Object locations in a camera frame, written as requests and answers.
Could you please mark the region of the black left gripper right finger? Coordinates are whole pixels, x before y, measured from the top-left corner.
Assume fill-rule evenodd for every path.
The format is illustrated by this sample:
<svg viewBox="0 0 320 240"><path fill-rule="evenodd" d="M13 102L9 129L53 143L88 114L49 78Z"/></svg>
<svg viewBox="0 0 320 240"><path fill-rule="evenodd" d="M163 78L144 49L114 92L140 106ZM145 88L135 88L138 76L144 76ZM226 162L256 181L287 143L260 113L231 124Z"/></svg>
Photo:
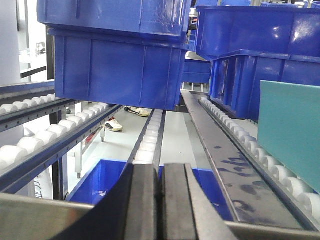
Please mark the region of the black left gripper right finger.
<svg viewBox="0 0 320 240"><path fill-rule="evenodd" d="M165 164L161 176L164 240L235 240L189 164Z"/></svg>

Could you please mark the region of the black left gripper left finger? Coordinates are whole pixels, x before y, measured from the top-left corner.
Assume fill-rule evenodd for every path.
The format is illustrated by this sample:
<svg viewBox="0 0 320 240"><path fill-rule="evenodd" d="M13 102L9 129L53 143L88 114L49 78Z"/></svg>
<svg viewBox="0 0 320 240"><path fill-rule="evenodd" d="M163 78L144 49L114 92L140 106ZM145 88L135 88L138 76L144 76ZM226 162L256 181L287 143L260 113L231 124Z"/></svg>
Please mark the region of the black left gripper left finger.
<svg viewBox="0 0 320 240"><path fill-rule="evenodd" d="M158 175L152 164L128 164L107 195L55 240L155 240Z"/></svg>

